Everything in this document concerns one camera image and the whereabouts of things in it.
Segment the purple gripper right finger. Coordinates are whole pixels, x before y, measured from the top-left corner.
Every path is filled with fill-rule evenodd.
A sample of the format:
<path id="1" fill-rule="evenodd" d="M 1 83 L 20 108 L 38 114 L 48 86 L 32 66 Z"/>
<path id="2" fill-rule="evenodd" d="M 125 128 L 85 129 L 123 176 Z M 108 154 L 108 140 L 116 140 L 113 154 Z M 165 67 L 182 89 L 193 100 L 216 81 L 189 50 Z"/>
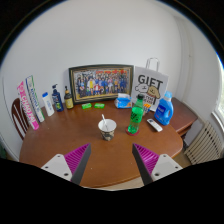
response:
<path id="1" fill-rule="evenodd" d="M 144 185 L 148 185 L 182 169 L 167 154 L 158 155 L 136 143 L 132 146 L 132 154 L 136 160 Z"/>

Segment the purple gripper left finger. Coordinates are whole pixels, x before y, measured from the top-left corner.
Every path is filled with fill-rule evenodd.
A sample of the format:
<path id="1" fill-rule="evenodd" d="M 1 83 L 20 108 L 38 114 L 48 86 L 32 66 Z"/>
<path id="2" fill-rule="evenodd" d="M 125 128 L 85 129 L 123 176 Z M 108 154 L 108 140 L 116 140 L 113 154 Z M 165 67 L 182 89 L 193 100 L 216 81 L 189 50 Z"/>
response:
<path id="1" fill-rule="evenodd" d="M 56 154 L 42 166 L 42 169 L 79 185 L 90 155 L 91 144 L 87 143 L 66 155 Z"/>

